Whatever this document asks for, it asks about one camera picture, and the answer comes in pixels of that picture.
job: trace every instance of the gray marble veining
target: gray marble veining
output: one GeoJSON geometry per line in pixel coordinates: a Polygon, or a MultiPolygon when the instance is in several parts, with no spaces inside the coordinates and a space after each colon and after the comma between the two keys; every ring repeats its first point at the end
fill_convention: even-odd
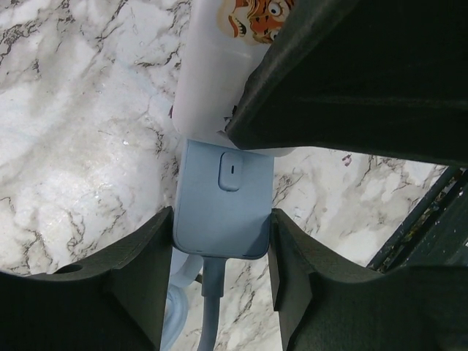
{"type": "MultiPolygon", "coordinates": [[[[52,272],[173,204],[169,119],[190,1],[0,1],[0,267],[52,272]]],[[[302,148],[276,160],[273,205],[366,264],[443,168],[302,148]]],[[[202,299],[174,350],[193,350],[202,299]]],[[[266,258],[231,260],[217,350],[280,350],[266,258]]]]}

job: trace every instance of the marble countertop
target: marble countertop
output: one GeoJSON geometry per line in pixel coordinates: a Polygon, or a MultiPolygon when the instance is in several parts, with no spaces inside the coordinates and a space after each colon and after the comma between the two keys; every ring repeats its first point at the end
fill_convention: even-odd
{"type": "MultiPolygon", "coordinates": [[[[53,272],[131,233],[176,193],[182,0],[0,4],[0,268],[53,272]]],[[[301,148],[276,160],[273,205],[365,265],[443,167],[301,148]]],[[[280,350],[266,258],[230,260],[217,350],[280,350]]],[[[195,350],[200,287],[173,350],[195,350]]]]}

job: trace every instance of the white plastic bottle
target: white plastic bottle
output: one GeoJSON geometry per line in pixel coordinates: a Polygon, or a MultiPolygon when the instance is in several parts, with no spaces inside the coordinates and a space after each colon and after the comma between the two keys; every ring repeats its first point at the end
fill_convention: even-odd
{"type": "MultiPolygon", "coordinates": [[[[173,123],[183,136],[234,148],[224,134],[247,78],[294,0],[193,0],[173,123]]],[[[274,156],[289,150],[268,152],[274,156]]]]}

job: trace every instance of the cartoon tiger face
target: cartoon tiger face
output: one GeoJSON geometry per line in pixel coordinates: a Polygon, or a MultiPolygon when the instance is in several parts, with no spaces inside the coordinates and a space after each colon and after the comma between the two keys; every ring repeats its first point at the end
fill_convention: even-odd
{"type": "Polygon", "coordinates": [[[271,44],[295,0],[224,0],[218,26],[227,35],[254,45],[271,44]]]}

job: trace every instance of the gray cable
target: gray cable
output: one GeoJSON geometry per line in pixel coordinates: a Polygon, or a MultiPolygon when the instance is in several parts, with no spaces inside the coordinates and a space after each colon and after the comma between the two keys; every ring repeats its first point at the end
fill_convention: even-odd
{"type": "Polygon", "coordinates": [[[203,258],[202,296],[203,328],[198,351],[213,351],[216,345],[219,323],[219,302],[224,295],[224,273],[226,259],[203,258]]]}
{"type": "Polygon", "coordinates": [[[213,351],[218,334],[219,298],[205,298],[203,302],[203,328],[198,351],[213,351]]]}

